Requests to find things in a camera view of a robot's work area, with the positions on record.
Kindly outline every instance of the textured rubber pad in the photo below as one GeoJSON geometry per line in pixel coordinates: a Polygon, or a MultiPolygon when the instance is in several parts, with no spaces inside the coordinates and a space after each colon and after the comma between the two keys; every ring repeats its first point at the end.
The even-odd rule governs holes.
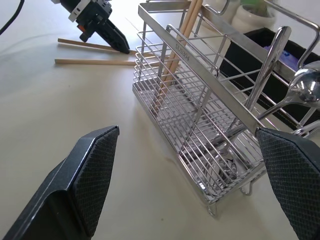
{"type": "Polygon", "coordinates": [[[76,177],[72,193],[89,237],[96,231],[110,185],[119,129],[98,138],[76,177]]]}
{"type": "Polygon", "coordinates": [[[320,239],[320,148],[289,133],[259,129],[273,192],[300,240],[320,239]]]}

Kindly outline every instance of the white table surface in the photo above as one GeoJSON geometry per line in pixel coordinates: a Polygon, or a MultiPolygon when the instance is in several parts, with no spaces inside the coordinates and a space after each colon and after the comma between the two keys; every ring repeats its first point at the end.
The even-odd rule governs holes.
{"type": "MultiPolygon", "coordinates": [[[[141,23],[138,2],[112,1],[111,20],[132,49],[140,41],[126,18],[141,23]]],[[[1,26],[18,3],[0,8],[1,26]]],[[[58,57],[127,59],[57,43],[79,35],[63,7],[28,0],[0,36],[0,238],[78,138],[119,125],[111,185],[93,239],[297,239],[267,176],[253,186],[252,196],[237,192],[226,199],[220,219],[213,219],[132,93],[133,67],[55,66],[58,57]]],[[[104,43],[96,35],[90,42],[104,43]]]]}

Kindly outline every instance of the metal handle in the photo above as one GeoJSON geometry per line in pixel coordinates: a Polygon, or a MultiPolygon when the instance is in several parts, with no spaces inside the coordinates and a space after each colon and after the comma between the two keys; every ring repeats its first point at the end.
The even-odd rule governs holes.
{"type": "Polygon", "coordinates": [[[206,4],[204,7],[207,8],[210,12],[212,12],[212,13],[218,15],[218,16],[221,16],[221,15],[223,15],[223,14],[226,12],[226,10],[227,10],[227,8],[228,8],[228,6],[229,6],[229,3],[230,3],[230,0],[226,0],[226,3],[225,3],[225,5],[224,5],[224,7],[223,7],[223,9],[222,9],[221,11],[215,10],[215,9],[214,9],[212,6],[210,6],[209,4],[206,4]]]}
{"type": "Polygon", "coordinates": [[[320,40],[320,26],[315,24],[314,22],[312,21],[309,21],[305,18],[303,18],[302,16],[299,16],[297,14],[295,14],[294,12],[292,11],[289,11],[285,8],[283,8],[282,6],[279,6],[269,0],[264,0],[264,2],[266,4],[268,4],[270,7],[272,7],[273,9],[279,11],[280,13],[288,16],[289,18],[292,18],[293,20],[296,20],[297,22],[313,29],[315,31],[315,38],[314,40],[312,41],[311,45],[305,50],[304,54],[301,56],[301,58],[299,59],[298,61],[298,68],[302,68],[305,60],[307,59],[307,57],[310,55],[310,53],[312,52],[312,50],[315,48],[315,46],[317,45],[317,43],[319,42],[320,40]]]}
{"type": "Polygon", "coordinates": [[[170,33],[170,31],[172,30],[172,31],[174,31],[179,37],[181,37],[181,38],[188,44],[189,47],[191,47],[197,54],[199,54],[199,56],[202,57],[202,59],[203,59],[207,64],[211,65],[212,68],[215,69],[215,71],[216,71],[216,77],[219,76],[219,74],[220,74],[220,69],[219,69],[219,67],[217,67],[215,64],[211,63],[211,62],[209,61],[209,59],[208,59],[202,52],[200,52],[181,32],[179,32],[178,29],[176,29],[176,28],[175,28],[174,26],[172,26],[171,24],[168,24],[168,25],[166,26],[166,30],[167,30],[169,33],[170,33]]]}
{"type": "Polygon", "coordinates": [[[250,111],[254,108],[260,94],[262,93],[275,65],[279,60],[285,46],[289,40],[291,34],[291,28],[288,26],[282,26],[276,32],[273,41],[271,43],[271,49],[265,61],[262,64],[258,77],[244,106],[250,111]]]}

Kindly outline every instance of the stainless steel utensil holder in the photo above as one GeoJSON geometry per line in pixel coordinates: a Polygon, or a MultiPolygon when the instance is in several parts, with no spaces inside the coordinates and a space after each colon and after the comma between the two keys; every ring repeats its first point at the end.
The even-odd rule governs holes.
{"type": "MultiPolygon", "coordinates": [[[[258,73],[260,69],[243,72],[224,57],[231,42],[260,62],[267,57],[265,49],[237,32],[216,14],[217,11],[208,6],[201,8],[198,24],[188,39],[179,33],[179,26],[175,28],[169,24],[163,27],[152,17],[152,14],[181,14],[181,26],[189,5],[190,2],[183,0],[155,0],[139,5],[138,13],[144,20],[144,27],[138,33],[142,46],[137,48],[133,92],[175,150],[176,163],[184,171],[202,202],[208,206],[210,214],[216,217],[217,202],[221,198],[239,188],[245,195],[250,195],[253,182],[266,172],[259,144],[254,136],[257,127],[289,130],[283,129],[279,126],[280,121],[272,118],[266,118],[262,122],[257,120],[255,116],[264,111],[258,104],[253,106],[252,111],[243,105],[248,99],[244,92],[252,90],[255,84],[250,75],[258,73]],[[202,30],[202,21],[213,31],[202,30]],[[172,61],[168,59],[172,51],[178,56],[174,61],[179,60],[176,72],[170,72],[166,66],[167,62],[172,61]],[[219,70],[222,61],[231,64],[239,74],[224,76],[219,70]],[[169,84],[164,83],[166,76],[172,77],[169,84]],[[252,87],[240,90],[230,81],[241,76],[250,80],[252,87]],[[161,86],[166,88],[166,93],[161,92],[161,86]],[[247,130],[228,138],[225,132],[235,119],[245,125],[247,130]],[[224,138],[224,144],[210,144],[217,136],[224,138]],[[229,145],[228,151],[222,151],[226,145],[229,145]],[[244,191],[243,186],[247,184],[249,191],[244,191]]],[[[308,48],[300,63],[313,47],[308,48]]],[[[288,86],[295,72],[277,61],[272,74],[288,86]]],[[[276,104],[267,95],[261,94],[272,104],[276,104]]],[[[304,122],[297,122],[283,109],[281,111],[296,122],[297,128],[301,128],[306,122],[306,119],[303,119],[304,122]]]]}

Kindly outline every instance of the wooden stick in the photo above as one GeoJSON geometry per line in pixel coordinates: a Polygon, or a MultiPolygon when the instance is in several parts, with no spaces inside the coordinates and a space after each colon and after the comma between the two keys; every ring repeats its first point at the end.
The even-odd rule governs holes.
{"type": "MultiPolygon", "coordinates": [[[[187,13],[186,13],[186,15],[184,17],[183,23],[182,23],[181,28],[180,28],[180,33],[182,33],[182,34],[185,33],[185,30],[186,30],[186,28],[188,26],[188,23],[189,23],[189,20],[191,18],[191,15],[192,15],[192,13],[193,13],[193,11],[195,9],[196,3],[197,3],[197,0],[192,0],[191,3],[190,3],[189,9],[188,9],[188,11],[187,11],[187,13]]],[[[170,56],[169,56],[168,59],[169,60],[170,59],[173,60],[175,58],[176,58],[176,53],[174,51],[172,51],[170,53],[170,56]]],[[[168,69],[170,69],[171,65],[172,65],[172,61],[168,61],[167,64],[166,64],[166,67],[168,69]]],[[[169,73],[169,71],[165,68],[164,72],[163,72],[163,75],[167,75],[168,73],[169,73]]],[[[161,83],[160,84],[160,88],[162,89],[163,87],[164,87],[164,85],[163,85],[163,83],[161,83]]]]}
{"type": "MultiPolygon", "coordinates": [[[[70,44],[70,45],[76,45],[76,46],[82,46],[82,47],[88,47],[88,48],[94,48],[94,49],[102,49],[110,52],[115,52],[119,53],[119,51],[114,50],[110,46],[105,46],[105,45],[100,45],[100,44],[93,44],[93,43],[87,43],[87,42],[82,42],[82,41],[74,41],[74,40],[69,40],[69,39],[63,39],[63,38],[58,38],[58,43],[62,44],[70,44]]],[[[135,50],[130,50],[130,55],[135,55],[137,51],[135,50]]],[[[144,53],[143,54],[145,57],[153,57],[154,55],[152,53],[144,53]]]]}
{"type": "MultiPolygon", "coordinates": [[[[117,66],[135,66],[135,61],[121,60],[100,60],[100,59],[72,59],[72,58],[56,58],[55,64],[81,64],[81,65],[117,65],[117,66]]],[[[159,66],[158,62],[150,62],[151,66],[159,66]]]]}
{"type": "MultiPolygon", "coordinates": [[[[184,30],[184,32],[181,31],[181,33],[183,33],[183,35],[186,38],[190,37],[192,29],[194,28],[194,25],[196,23],[196,20],[197,20],[197,17],[198,17],[198,13],[199,13],[199,11],[201,9],[202,3],[203,3],[203,0],[192,0],[192,2],[190,4],[190,8],[191,8],[192,4],[194,4],[194,8],[193,8],[192,12],[190,12],[189,20],[186,23],[186,25],[184,26],[184,23],[186,21],[183,21],[183,24],[182,24],[182,27],[181,27],[181,29],[184,30]]],[[[170,54],[169,59],[179,59],[179,57],[175,54],[174,51],[172,51],[171,54],[170,54]]],[[[179,61],[171,61],[170,63],[171,64],[170,64],[170,66],[168,68],[169,68],[171,73],[174,73],[176,71],[178,65],[179,65],[179,61]]],[[[165,70],[163,75],[166,75],[168,73],[169,73],[169,71],[165,70]]],[[[154,109],[155,109],[156,112],[159,110],[159,107],[163,102],[161,96],[165,95],[168,92],[168,89],[165,86],[170,86],[171,85],[170,81],[172,79],[173,79],[172,76],[166,76],[164,80],[162,78],[164,84],[160,85],[160,90],[158,92],[158,96],[157,96],[157,99],[155,101],[156,104],[155,104],[154,109]]]]}
{"type": "MultiPolygon", "coordinates": [[[[186,27],[186,29],[184,31],[184,34],[183,34],[187,39],[190,37],[192,29],[194,28],[194,25],[196,23],[196,20],[197,20],[197,17],[198,17],[198,13],[200,11],[202,3],[203,3],[203,0],[198,0],[196,2],[196,5],[195,5],[194,10],[193,10],[193,13],[192,13],[192,15],[190,17],[188,25],[187,25],[187,27],[186,27]]],[[[172,64],[171,64],[171,67],[170,67],[170,72],[174,73],[176,71],[178,65],[179,65],[179,61],[173,61],[172,64]]],[[[173,79],[173,77],[171,75],[167,76],[165,78],[165,82],[171,81],[172,79],[173,79]]]]}

